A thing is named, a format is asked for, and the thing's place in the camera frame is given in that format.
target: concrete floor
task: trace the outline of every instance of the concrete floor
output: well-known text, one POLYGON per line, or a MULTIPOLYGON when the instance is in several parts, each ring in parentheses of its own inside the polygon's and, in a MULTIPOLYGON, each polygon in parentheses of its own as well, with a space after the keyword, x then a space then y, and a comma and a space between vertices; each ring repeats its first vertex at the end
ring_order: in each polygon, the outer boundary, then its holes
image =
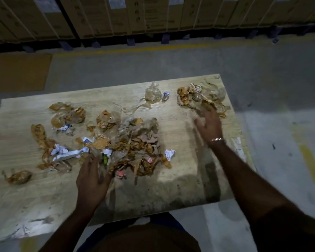
MULTIPOLYGON (((109 46, 108 54, 61 50, 51 63, 43 92, 1 98, 220 73, 248 142, 257 171, 315 217, 315 34, 270 40, 208 38, 109 46)), ((249 225, 235 200, 173 211, 202 251, 256 251, 249 225)), ((88 227, 79 244, 96 228, 88 227)), ((0 251, 37 251, 45 234, 0 243, 0 251)))

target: hand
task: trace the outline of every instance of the hand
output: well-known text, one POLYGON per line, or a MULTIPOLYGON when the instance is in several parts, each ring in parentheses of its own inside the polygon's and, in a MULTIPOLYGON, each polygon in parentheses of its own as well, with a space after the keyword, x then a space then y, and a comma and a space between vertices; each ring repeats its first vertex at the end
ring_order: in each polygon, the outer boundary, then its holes
POLYGON ((205 117, 205 125, 203 125, 199 117, 194 119, 199 134, 209 146, 221 144, 222 141, 212 141, 212 139, 223 137, 222 122, 220 121, 219 114, 211 106, 208 108, 202 107, 202 112, 205 117))
POLYGON ((92 155, 86 157, 76 180, 78 188, 76 211, 93 215, 105 198, 113 176, 112 173, 107 173, 101 183, 98 175, 99 157, 93 158, 90 162, 91 159, 92 155))

